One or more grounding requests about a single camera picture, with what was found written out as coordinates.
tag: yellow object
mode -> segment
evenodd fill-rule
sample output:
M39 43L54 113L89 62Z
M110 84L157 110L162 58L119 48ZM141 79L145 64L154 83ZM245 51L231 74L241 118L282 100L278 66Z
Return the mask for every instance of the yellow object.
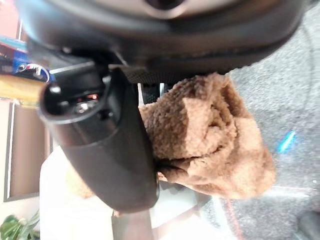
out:
M23 107L35 108L45 84L28 78L0 75L0 98L18 102Z

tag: fuzzy brown cloth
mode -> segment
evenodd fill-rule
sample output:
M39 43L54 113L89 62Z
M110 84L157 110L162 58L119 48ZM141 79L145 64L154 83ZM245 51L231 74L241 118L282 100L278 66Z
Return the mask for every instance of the fuzzy brown cloth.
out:
M229 77L183 80L139 110L160 180L229 199L255 197L275 182L272 156ZM74 173L67 175L71 191L93 195Z

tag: hole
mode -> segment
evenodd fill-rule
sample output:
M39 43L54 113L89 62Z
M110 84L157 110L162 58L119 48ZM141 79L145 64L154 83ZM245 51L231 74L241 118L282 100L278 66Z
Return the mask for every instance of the hole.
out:
M109 110L101 110L100 112L98 112L98 118L103 121L106 120L108 118L112 118L114 113L109 111Z
M158 10L171 10L182 4L185 0L145 0L151 7Z

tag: plant leaf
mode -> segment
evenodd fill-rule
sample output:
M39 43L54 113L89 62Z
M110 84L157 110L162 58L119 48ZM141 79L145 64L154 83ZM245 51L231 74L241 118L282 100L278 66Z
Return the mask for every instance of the plant leaf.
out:
M19 224L18 228L15 230L15 232L13 234L11 234L8 238L8 240L16 240L18 237L18 234L20 233L21 229L22 229L22 225Z
M1 239L5 240L8 238L11 234L15 232L17 228L19 228L20 224L17 222L5 222L1 225L0 231L1 231Z
M34 236L35 239L39 239L40 238L40 231L33 230L32 233L33 233L33 236Z
M32 233L34 227L39 223L39 210L35 213L35 215L30 219L30 221L23 226L20 234L18 235L18 240L27 240L28 235Z
M3 223L17 223L17 222L19 222L19 220L15 215L9 215L3 221Z

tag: gray carpet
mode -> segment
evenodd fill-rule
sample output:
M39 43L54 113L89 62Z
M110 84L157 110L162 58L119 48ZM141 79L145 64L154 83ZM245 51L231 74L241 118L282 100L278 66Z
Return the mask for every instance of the gray carpet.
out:
M232 239L302 240L297 218L320 211L319 30L317 3L286 45L230 73L256 117L277 170L275 186L263 196L221 202ZM286 141L290 133L294 137ZM219 226L214 201L202 208L201 216Z

